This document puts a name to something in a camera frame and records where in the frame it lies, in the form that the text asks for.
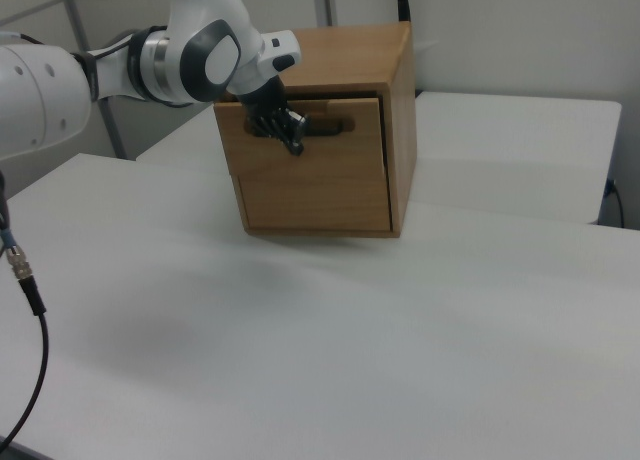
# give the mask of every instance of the black wire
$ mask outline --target black wire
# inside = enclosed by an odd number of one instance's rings
[[[411,21],[411,10],[409,0],[398,0],[398,20],[401,22]]]
[[[20,38],[23,40],[26,40],[27,42],[34,43],[36,45],[44,45],[44,43],[42,43],[40,40],[36,40],[35,38],[30,37],[29,35],[25,35],[24,33],[20,34]]]
[[[5,230],[11,226],[11,218],[9,217],[9,207],[7,207],[7,198],[4,196],[4,175],[0,171],[0,230]]]
[[[130,28],[128,30],[124,30],[122,32],[120,32],[118,35],[116,35],[115,37],[113,37],[111,40],[109,40],[107,43],[105,43],[102,47],[100,47],[101,49],[103,48],[109,48],[112,45],[115,45],[118,42],[121,42],[122,40],[124,40],[125,38],[133,35],[134,33],[139,32],[138,29],[136,28]]]
[[[112,53],[115,53],[118,50],[122,50],[123,48],[128,47],[128,46],[129,46],[129,42],[128,41],[123,42],[120,45],[116,45],[115,47],[113,47],[113,48],[111,48],[109,50],[105,50],[104,52],[99,53],[98,55],[95,55],[93,58],[95,58],[96,60],[100,60],[101,58],[104,58],[104,57],[106,57],[108,55],[111,55]]]
[[[33,410],[36,401],[38,400],[38,396],[40,395],[40,390],[42,389],[42,384],[44,382],[44,376],[47,373],[47,363],[49,362],[49,329],[47,328],[47,321],[44,318],[44,314],[38,316],[40,320],[40,328],[42,329],[42,362],[40,363],[40,374],[38,375],[38,381],[36,382],[36,387],[33,390],[33,394],[31,395],[31,400],[29,400],[29,404],[25,409],[22,417],[16,423],[16,426],[13,427],[11,433],[4,439],[4,441],[0,444],[0,455],[4,452],[15,436],[18,434],[20,429],[24,426],[27,418],[31,414],[31,410]]]
[[[618,188],[614,185],[611,191],[616,195],[618,199],[618,208],[620,209],[620,228],[624,228],[624,209],[622,208],[622,200],[620,199],[620,192],[618,192]]]
[[[187,108],[193,105],[193,103],[178,103],[178,104],[173,104],[173,103],[169,103],[169,102],[163,102],[162,105],[164,105],[165,107],[169,107],[169,108]]]

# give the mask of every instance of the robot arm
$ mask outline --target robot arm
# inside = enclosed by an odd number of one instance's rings
[[[278,74],[300,62],[290,31],[261,35],[241,0],[169,0],[166,27],[71,55],[45,45],[0,47],[0,158],[62,142],[90,104],[124,95],[167,106],[213,102],[228,90],[254,130],[302,153],[307,119],[287,105]]]

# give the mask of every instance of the wooden cabinet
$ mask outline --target wooden cabinet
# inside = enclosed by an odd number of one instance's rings
[[[302,64],[282,75],[293,108],[312,124],[291,156],[254,136],[235,101],[215,114],[251,234],[397,237],[416,159],[415,79],[409,23],[296,31]]]

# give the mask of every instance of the table surface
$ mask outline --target table surface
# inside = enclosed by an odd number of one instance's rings
[[[255,238],[226,174],[84,155],[10,208],[56,460],[640,451],[638,232],[412,200],[400,239]],[[0,285],[5,429],[40,343]]]
[[[416,100],[424,202],[533,218],[598,219],[620,105],[589,100],[422,93]],[[139,162],[227,173],[207,109]]]

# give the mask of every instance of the cable connector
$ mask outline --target cable connector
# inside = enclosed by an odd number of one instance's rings
[[[0,38],[20,38],[18,32],[0,32]]]
[[[18,245],[7,248],[7,260],[18,281],[33,277],[33,270],[31,270],[31,265],[27,261],[27,256]]]
[[[16,245],[13,247],[8,247],[6,252],[9,265],[11,265],[13,274],[18,280],[22,291],[29,301],[29,305],[31,306],[33,314],[36,317],[44,314],[47,309],[44,306],[42,298],[40,297],[40,292],[38,292],[38,285],[36,284],[36,280],[33,277],[31,265],[29,265],[27,256],[25,255],[24,251],[22,250],[22,248]]]

